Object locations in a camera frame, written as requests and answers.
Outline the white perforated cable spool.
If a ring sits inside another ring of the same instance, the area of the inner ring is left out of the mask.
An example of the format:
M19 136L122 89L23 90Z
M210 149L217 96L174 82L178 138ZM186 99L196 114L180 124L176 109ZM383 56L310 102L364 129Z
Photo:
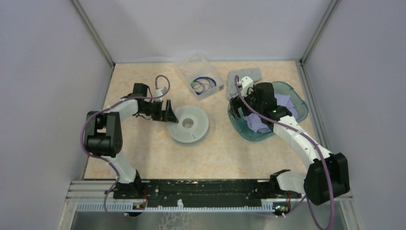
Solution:
M209 118L206 112L194 105L185 105L175 109L178 123L168 123L171 138L183 145L199 144L209 130Z

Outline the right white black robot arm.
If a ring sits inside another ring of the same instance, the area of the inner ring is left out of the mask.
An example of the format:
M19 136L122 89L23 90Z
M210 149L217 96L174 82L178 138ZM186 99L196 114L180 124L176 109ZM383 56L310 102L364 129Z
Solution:
M306 173L281 170L270 176L270 193L283 197L288 191L306 195L315 205L350 191L348 160L317 143L300 127L293 113L279 105L273 84L255 84L244 77L232 83L236 94L229 99L229 113L239 120L256 115L275 135L285 140L300 157Z

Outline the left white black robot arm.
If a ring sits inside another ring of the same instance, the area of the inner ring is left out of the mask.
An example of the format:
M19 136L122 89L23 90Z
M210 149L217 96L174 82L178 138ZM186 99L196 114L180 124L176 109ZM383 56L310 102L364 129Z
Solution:
M131 166L123 148L122 122L128 118L145 115L153 121L177 124L171 101L162 101L170 87L157 87L156 96L147 96L150 87L135 83L133 91L114 105L101 111L90 111L81 131L81 146L93 158L106 162L116 174L116 190L124 190L131 198L144 191L139 172Z

